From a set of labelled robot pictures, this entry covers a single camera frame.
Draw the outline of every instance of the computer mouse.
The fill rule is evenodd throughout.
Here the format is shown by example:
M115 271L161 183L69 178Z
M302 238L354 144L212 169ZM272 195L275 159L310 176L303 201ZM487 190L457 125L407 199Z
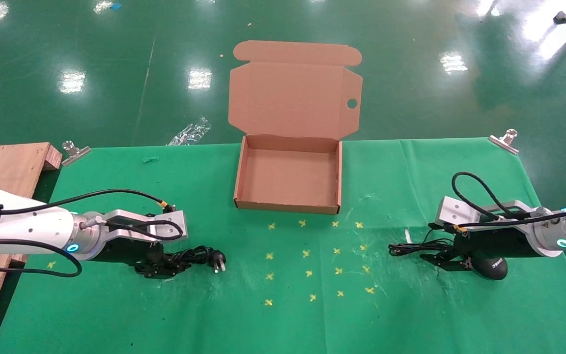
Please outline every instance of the computer mouse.
M508 275L508 263L504 258L479 258L471 257L471 265L474 271L483 277L492 280L502 280Z

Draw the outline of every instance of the box flap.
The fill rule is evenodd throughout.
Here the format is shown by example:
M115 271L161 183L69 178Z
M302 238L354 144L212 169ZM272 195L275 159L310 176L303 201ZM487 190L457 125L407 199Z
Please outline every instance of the box flap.
M362 60L346 45L247 41L231 70L228 121L247 134L341 139L359 128Z

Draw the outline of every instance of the green tablecloth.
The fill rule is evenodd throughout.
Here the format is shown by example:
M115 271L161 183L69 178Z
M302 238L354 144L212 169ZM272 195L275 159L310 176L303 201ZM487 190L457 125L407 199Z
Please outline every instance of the green tablecloth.
M536 206L516 156L486 139L347 141L341 212L331 216L237 210L238 154L238 145L94 148L64 168L53 200L104 188L157 195L185 211L189 229L166 249L217 247L227 272L195 266L161 282L87 262L73 279L23 275L0 354L566 353L564 256L509 260L506 280L494 282L387 253L406 229L422 240L456 171L478 174L501 200ZM490 204L478 185L459 183ZM159 211L133 195L68 207ZM72 269L56 255L27 267L54 261Z

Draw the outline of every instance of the open cardboard box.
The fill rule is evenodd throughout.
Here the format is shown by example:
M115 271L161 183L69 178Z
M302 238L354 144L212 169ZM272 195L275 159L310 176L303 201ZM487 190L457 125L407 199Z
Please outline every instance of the open cardboard box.
M346 45L239 43L249 63L231 70L228 121L242 139L238 208L337 214L341 138L359 127L362 77L344 68L362 55Z

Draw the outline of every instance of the reflective floor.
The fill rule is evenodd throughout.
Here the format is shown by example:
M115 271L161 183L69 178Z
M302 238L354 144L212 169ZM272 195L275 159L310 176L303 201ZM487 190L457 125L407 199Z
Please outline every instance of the reflective floor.
M360 50L348 139L503 135L541 202L566 207L566 0L0 1L0 144L164 145L204 115L238 143L228 73L243 40Z

